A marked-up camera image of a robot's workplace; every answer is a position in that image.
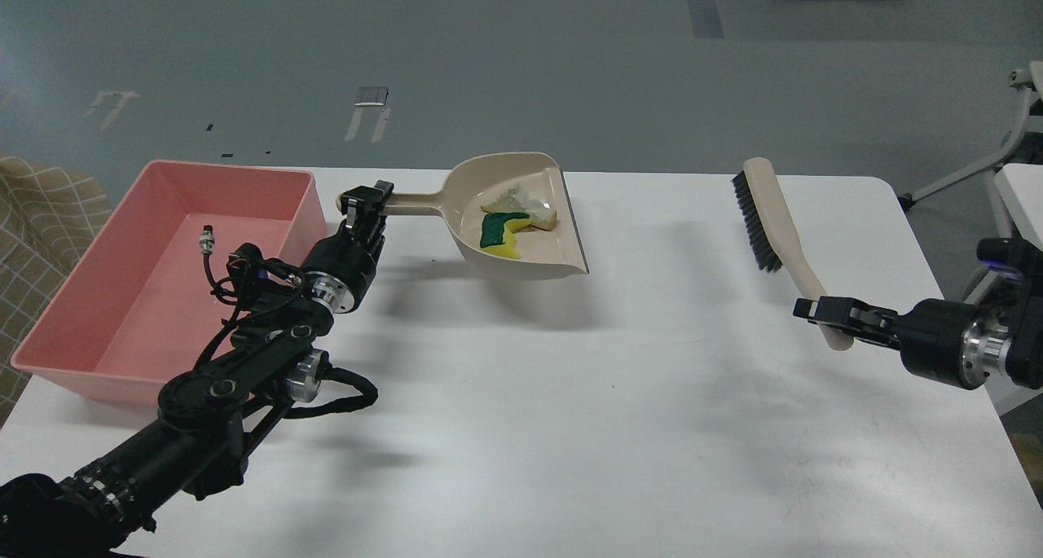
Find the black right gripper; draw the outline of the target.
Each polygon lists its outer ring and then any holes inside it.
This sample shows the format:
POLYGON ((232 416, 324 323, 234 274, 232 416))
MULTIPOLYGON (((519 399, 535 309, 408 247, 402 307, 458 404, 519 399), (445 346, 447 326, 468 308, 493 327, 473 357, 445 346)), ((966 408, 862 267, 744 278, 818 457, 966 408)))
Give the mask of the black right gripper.
POLYGON ((816 301, 798 298, 793 315, 820 327, 838 329, 856 341, 899 350, 914 377, 966 390, 986 383, 984 370, 968 366, 965 359, 965 334, 979 316, 974 305, 927 299, 898 314, 856 298, 822 296, 816 301))

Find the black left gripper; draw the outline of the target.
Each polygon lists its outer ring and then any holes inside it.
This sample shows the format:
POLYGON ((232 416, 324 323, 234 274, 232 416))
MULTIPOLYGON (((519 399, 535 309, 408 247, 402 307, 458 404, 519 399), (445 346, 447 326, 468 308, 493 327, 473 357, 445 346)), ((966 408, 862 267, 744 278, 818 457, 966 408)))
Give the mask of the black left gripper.
POLYGON ((391 181, 357 186, 341 194, 343 227, 318 242, 306 254, 301 271, 310 285, 310 298, 331 314, 358 309, 373 280, 386 242, 383 208, 394 193, 391 181))

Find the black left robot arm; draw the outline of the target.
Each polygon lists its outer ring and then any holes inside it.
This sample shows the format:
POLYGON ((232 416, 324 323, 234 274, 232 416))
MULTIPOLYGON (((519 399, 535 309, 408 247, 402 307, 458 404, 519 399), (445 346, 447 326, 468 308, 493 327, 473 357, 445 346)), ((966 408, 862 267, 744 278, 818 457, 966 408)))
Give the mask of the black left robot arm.
POLYGON ((282 420, 357 412, 379 397, 366 377, 335 367, 315 340, 357 309, 375 280, 391 181, 339 195, 342 221, 300 266, 246 243, 211 268, 213 228, 199 238, 213 296, 231 318, 193 368, 159 392, 156 420, 62 481, 30 474, 2 488, 4 557, 116 557, 154 512, 239 486, 249 457, 282 420))

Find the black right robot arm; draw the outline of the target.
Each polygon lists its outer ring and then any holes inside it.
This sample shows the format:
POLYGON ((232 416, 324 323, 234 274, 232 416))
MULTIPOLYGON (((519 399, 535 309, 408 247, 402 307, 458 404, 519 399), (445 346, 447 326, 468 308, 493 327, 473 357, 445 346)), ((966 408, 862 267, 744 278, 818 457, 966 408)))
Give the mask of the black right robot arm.
POLYGON ((981 304, 926 299, 908 313, 854 298, 799 298, 793 315, 857 341, 897 350, 909 375, 975 390, 991 377, 1041 387, 1041 250, 1022 238, 986 238, 977 258, 998 276, 981 304))

